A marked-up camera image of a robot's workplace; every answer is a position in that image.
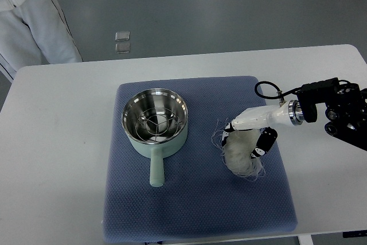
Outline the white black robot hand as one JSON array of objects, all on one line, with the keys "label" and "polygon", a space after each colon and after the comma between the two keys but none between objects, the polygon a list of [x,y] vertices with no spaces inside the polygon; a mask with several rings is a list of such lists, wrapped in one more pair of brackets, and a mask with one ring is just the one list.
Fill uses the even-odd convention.
[{"label": "white black robot hand", "polygon": [[259,130],[260,137],[251,152],[251,158],[260,158],[267,154],[275,143],[278,126],[298,126],[303,121],[305,118],[297,100],[287,101],[281,106],[248,108],[225,126],[221,144],[224,146],[228,142],[229,134],[234,131]]}]

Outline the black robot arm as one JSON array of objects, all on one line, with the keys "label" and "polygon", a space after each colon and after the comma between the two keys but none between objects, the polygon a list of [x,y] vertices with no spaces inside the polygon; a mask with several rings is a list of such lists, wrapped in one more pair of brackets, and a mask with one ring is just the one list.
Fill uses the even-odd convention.
[{"label": "black robot arm", "polygon": [[358,84],[335,77],[304,84],[294,94],[306,122],[317,121],[317,104],[324,103],[328,135],[366,150],[365,88],[361,90]]}]

